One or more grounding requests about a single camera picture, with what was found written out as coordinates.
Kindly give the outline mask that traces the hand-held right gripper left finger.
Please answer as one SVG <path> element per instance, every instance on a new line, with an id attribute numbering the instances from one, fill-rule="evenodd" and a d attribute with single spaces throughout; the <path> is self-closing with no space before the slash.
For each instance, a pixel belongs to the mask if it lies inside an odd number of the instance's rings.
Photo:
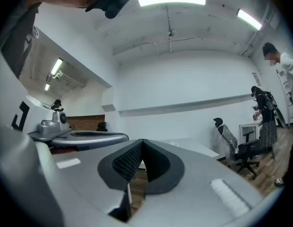
<path id="1" fill-rule="evenodd" d="M 82 152 L 52 155 L 36 143 L 41 171 L 59 206 L 63 227 L 141 227 L 131 214 L 122 156 L 131 157 L 141 140 Z"/>

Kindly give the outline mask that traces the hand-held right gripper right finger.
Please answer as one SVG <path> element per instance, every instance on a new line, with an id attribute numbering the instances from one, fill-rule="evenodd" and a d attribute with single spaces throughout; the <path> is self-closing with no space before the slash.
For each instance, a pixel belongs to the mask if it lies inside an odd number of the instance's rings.
<path id="1" fill-rule="evenodd" d="M 134 227 L 252 227 L 261 194 L 248 181 L 207 155 L 154 141 L 178 156 L 184 175 L 169 192 L 148 195 L 132 217 Z"/>

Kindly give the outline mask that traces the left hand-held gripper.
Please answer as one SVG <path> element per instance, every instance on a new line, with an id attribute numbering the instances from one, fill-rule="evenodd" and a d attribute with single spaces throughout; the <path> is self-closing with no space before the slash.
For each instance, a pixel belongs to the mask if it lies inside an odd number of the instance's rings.
<path id="1" fill-rule="evenodd" d="M 50 141 L 50 145 L 56 148 L 90 150 L 129 140 L 123 133 L 69 131 L 66 114 L 55 112 L 30 96 L 11 71 L 1 51 L 0 125 L 28 134 L 36 141 Z"/>

